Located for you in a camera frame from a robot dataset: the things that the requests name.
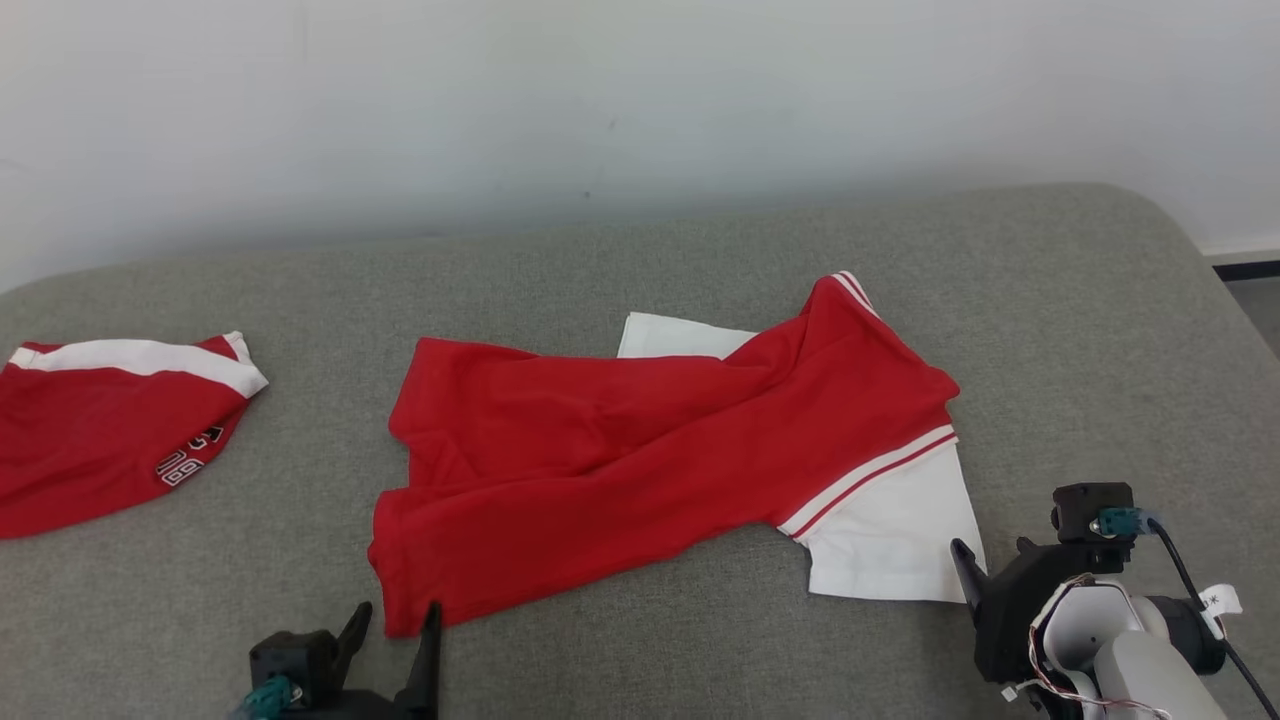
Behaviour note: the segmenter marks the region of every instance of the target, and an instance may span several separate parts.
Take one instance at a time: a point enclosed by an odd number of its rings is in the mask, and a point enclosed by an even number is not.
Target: gray cushion
[[[850,269],[961,387],[960,456],[987,557],[1050,541],[1050,493],[1125,480],[1158,509],[1280,696],[1280,364],[1181,231],[1105,186],[878,209],[137,264],[0,296],[0,347],[239,329],[270,378],[228,450],[177,492],[0,543],[9,717],[218,717],[248,648],[338,630],[380,600],[365,548],[406,452],[387,416],[419,336],[608,356],[628,310],[762,329]],[[1028,717],[972,665],[960,606],[809,596],[808,559],[751,527],[676,560],[445,635],[445,716]],[[1178,594],[1143,542],[1124,580]],[[380,635],[351,685],[394,692],[412,641]],[[1233,670],[1208,682],[1258,710]]]

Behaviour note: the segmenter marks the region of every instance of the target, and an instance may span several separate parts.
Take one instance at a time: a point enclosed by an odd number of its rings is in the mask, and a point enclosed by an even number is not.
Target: white fabric
[[[9,363],[24,370],[55,373],[115,368],[134,375],[187,373],[224,384],[243,397],[253,397],[266,387],[266,378],[248,359],[241,333],[223,338],[238,360],[223,357],[193,345],[168,345],[151,340],[92,340],[64,345],[50,352],[19,347]]]
[[[712,355],[723,359],[754,334],[678,318],[631,313],[622,331],[618,357]],[[947,437],[950,432],[948,427],[945,433],[925,436],[938,445],[916,457],[910,457],[910,452],[895,456],[910,460],[872,477],[794,538],[808,547],[813,557],[809,592],[865,600],[964,602],[960,579],[951,561],[951,538],[963,539],[983,569],[986,559],[960,471],[955,438]],[[913,443],[911,447],[927,445]],[[832,486],[844,483],[842,489],[828,488],[806,505],[810,511],[799,525],[792,523],[796,520],[792,518],[780,530],[803,529],[805,523],[856,483],[847,483],[847,478]],[[803,512],[797,512],[797,518]]]
[[[865,489],[863,483],[869,483],[883,474],[893,474],[906,470],[911,465],[928,460],[928,457],[943,445],[955,445],[955,429],[951,425],[942,425],[941,428],[924,433],[892,452],[886,452],[879,457],[873,457],[872,460],[868,460],[846,473],[845,477],[831,483],[827,489],[813,496],[813,498],[804,503],[804,507],[797,510],[796,514],[788,518],[786,523],[778,525],[778,529],[794,537],[797,542],[803,541],[820,524],[820,520],[826,516],[826,514],[833,512],[838,505],[844,505],[847,497],[852,495],[852,491],[856,489],[858,492],[861,492]]]

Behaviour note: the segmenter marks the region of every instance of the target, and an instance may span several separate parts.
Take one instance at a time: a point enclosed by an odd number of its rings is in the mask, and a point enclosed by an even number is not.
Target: red stripe
[[[840,273],[845,275],[845,279],[849,281],[850,286],[852,286],[854,293],[856,293],[858,297],[860,297],[861,301],[867,304],[867,309],[870,310],[872,301],[867,299],[867,293],[863,292],[863,288],[858,287],[858,281],[854,278],[854,274],[850,273],[849,270],[840,270]]]
[[[832,507],[835,507],[836,505],[838,505],[841,500],[845,500],[846,497],[849,497],[849,493],[851,493],[855,489],[865,486],[868,482],[878,478],[879,475],[883,475],[884,473],[888,473],[893,468],[899,468],[899,466],[901,466],[905,462],[910,462],[911,460],[915,460],[920,455],[924,455],[925,452],[928,452],[928,451],[933,450],[934,447],[937,447],[937,446],[947,442],[948,439],[954,439],[955,437],[956,437],[955,433],[951,433],[951,434],[948,434],[946,437],[941,437],[941,438],[931,442],[929,445],[922,447],[920,450],[916,450],[915,452],[913,452],[913,454],[908,455],[906,457],[899,460],[897,462],[891,462],[891,464],[881,468],[879,470],[876,470],[870,475],[867,475],[865,478],[858,480],[856,483],[854,483],[852,487],[850,487],[845,492],[840,493],[840,497],[837,497],[836,500],[832,500],[831,502],[828,502],[827,506],[823,507],[822,510],[819,510],[817,515],[814,515],[813,518],[810,518],[809,521],[804,524],[804,527],[801,527],[795,533],[791,533],[791,537],[792,538],[797,538],[797,537],[803,536],[805,533],[805,530],[808,530],[809,528],[812,528],[813,524],[817,523],[818,520],[822,520],[822,516],[826,515],[827,512],[829,512]]]

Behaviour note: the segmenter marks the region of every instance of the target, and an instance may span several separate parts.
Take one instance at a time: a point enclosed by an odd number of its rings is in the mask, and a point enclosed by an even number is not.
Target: white stripe
[[[865,307],[868,313],[870,313],[872,315],[876,315],[877,318],[879,318],[879,314],[876,313],[876,309],[872,307],[870,305],[868,305],[867,301],[863,300],[863,296],[858,295],[858,292],[854,290],[854,286],[850,284],[847,279],[845,279],[845,275],[842,275],[840,273],[836,273],[836,274],[833,274],[831,277],[833,277],[837,281],[840,281],[840,284],[845,286],[845,290],[849,291],[849,295],[851,295],[854,297],[854,300],[858,301],[859,305],[861,305],[863,307]]]
[[[223,337],[238,334],[228,333]],[[243,338],[237,340],[239,345],[244,345]],[[36,352],[19,347],[9,361],[24,370],[45,373],[104,368],[115,368],[134,375],[187,373],[224,384],[243,397],[253,397],[257,391],[266,387],[266,378],[248,361],[247,347],[243,361],[237,361],[192,345],[168,345],[150,340],[93,340],[64,345],[52,352]]]
[[[922,448],[928,447],[929,443],[937,442],[952,433],[955,433],[955,428],[952,428],[951,425],[942,425],[941,428],[924,433],[923,436],[915,438],[914,441],[904,445],[902,447],[892,452],[886,452],[879,457],[863,462],[858,468],[854,468],[851,471],[846,473],[845,477],[840,478],[838,480],[828,486],[827,489],[813,496],[813,498],[809,500],[809,502],[804,503],[804,507],[801,507],[799,511],[796,511],[795,515],[788,518],[786,523],[778,525],[778,529],[788,536],[794,536],[795,533],[800,532],[800,528],[804,528],[809,523],[809,520],[812,520],[815,515],[822,512],[827,507],[827,505],[829,505],[837,497],[840,497],[841,493],[854,487],[868,475],[878,473],[879,470],[892,465],[893,462],[899,462],[905,457],[910,457],[911,454],[919,452]],[[910,466],[915,461],[920,460],[922,457],[928,457],[929,455],[931,455],[929,452],[925,452],[924,455],[920,455],[920,457],[911,460],[911,462],[900,465],[900,468]],[[854,497],[856,493],[850,493],[849,497]],[[818,525],[820,525],[820,523],[815,523],[813,528],[817,528]],[[809,530],[805,532],[805,536],[813,532],[813,528],[809,528]]]
[[[227,341],[227,345],[232,346],[232,352],[236,354],[236,360],[241,365],[253,364],[253,360],[248,356],[248,346],[244,345],[244,336],[239,331],[224,334],[223,340]]]
[[[849,278],[849,282],[854,283],[854,287],[856,287],[858,291],[863,293],[863,297],[867,299],[867,305],[869,307],[872,305],[872,296],[867,295],[867,288],[863,287],[863,283],[858,282],[858,278],[855,278],[854,274],[850,273],[849,270],[840,270],[840,274],[845,275],[846,278]]]

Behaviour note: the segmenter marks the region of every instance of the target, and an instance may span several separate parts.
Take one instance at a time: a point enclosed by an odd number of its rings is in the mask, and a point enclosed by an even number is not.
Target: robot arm
[[[1217,673],[1229,655],[1238,656],[1204,612],[1160,523],[1133,506],[1125,483],[1062,487],[1053,502],[1059,544],[1018,538],[1019,556],[995,577],[978,568],[963,541],[951,543],[983,678],[1012,683],[1007,700],[1027,689],[1056,720],[1225,717],[1197,675]],[[1096,577],[1120,573],[1137,536],[1148,533],[1170,550],[1189,598],[1130,596]]]

